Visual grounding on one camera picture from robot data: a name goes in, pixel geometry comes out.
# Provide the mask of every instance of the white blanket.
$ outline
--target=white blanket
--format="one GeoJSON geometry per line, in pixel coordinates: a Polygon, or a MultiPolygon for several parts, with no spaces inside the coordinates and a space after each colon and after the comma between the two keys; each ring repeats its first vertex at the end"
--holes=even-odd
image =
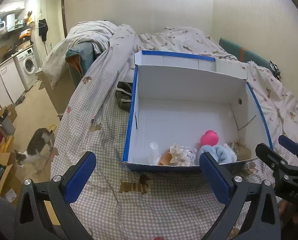
{"type": "MultiPolygon", "coordinates": [[[[119,26],[110,47],[91,65],[70,99],[57,132],[51,176],[65,171],[86,151],[97,155],[97,166],[71,207],[95,239],[201,239],[221,213],[220,204],[201,172],[147,173],[153,179],[147,194],[120,193],[120,183],[139,182],[139,174],[122,163],[129,113],[120,109],[115,98],[119,80],[132,82],[134,53],[157,49],[212,55],[234,59],[190,27],[169,28],[161,33],[137,36],[128,25],[119,26]],[[89,131],[91,119],[100,130],[89,131]]],[[[289,164],[297,158],[278,144],[285,133],[298,142],[298,102],[271,72],[253,62],[244,63],[249,83],[264,112],[274,149],[289,164]]],[[[261,161],[247,166],[241,176],[260,183],[271,170],[261,161]]],[[[240,228],[247,213],[246,203],[237,221],[240,228]]]]}
{"type": "Polygon", "coordinates": [[[42,71],[48,78],[51,88],[55,89],[66,71],[65,56],[68,49],[79,43],[91,41],[95,51],[102,53],[109,47],[109,39],[116,28],[116,25],[108,21],[79,22],[72,27],[67,37],[54,47],[42,65],[42,71]]]}

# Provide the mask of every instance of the upper cabinet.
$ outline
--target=upper cabinet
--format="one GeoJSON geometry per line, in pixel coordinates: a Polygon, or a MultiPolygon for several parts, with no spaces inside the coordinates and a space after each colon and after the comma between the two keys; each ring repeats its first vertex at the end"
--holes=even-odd
{"type": "Polygon", "coordinates": [[[0,5],[0,18],[4,18],[6,15],[14,13],[18,15],[25,8],[25,1],[10,2],[0,5]]]}

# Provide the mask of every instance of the light blue plush toy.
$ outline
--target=light blue plush toy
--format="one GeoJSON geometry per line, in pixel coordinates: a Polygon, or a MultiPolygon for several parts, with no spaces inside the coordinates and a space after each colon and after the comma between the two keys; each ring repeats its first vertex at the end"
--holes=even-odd
{"type": "Polygon", "coordinates": [[[198,160],[199,157],[202,153],[204,152],[209,152],[211,156],[218,162],[219,164],[221,163],[232,163],[237,161],[237,156],[233,152],[233,150],[230,149],[230,147],[224,147],[221,145],[215,145],[215,146],[210,146],[210,145],[203,145],[201,146],[198,154],[198,160]]]}

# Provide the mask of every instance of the brown door trim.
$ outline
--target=brown door trim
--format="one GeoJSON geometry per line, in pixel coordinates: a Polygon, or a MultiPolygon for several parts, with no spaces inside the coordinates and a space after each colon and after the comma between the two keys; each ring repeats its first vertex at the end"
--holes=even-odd
{"type": "Polygon", "coordinates": [[[65,0],[61,0],[61,12],[62,12],[62,25],[64,27],[65,38],[67,37],[67,25],[65,15],[65,0]]]}

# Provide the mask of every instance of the countertop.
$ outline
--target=countertop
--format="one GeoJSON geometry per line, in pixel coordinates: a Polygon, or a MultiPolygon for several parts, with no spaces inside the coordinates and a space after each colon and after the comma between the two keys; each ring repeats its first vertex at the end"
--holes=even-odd
{"type": "Polygon", "coordinates": [[[28,46],[27,48],[23,49],[22,51],[18,51],[17,53],[13,54],[11,57],[7,58],[4,62],[2,62],[2,63],[0,64],[0,67],[1,67],[3,64],[5,64],[8,60],[12,59],[13,57],[17,56],[17,55],[20,54],[21,52],[24,52],[26,49],[29,49],[29,48],[31,48],[31,47],[33,47],[33,45],[30,45],[30,46],[28,46]]]}

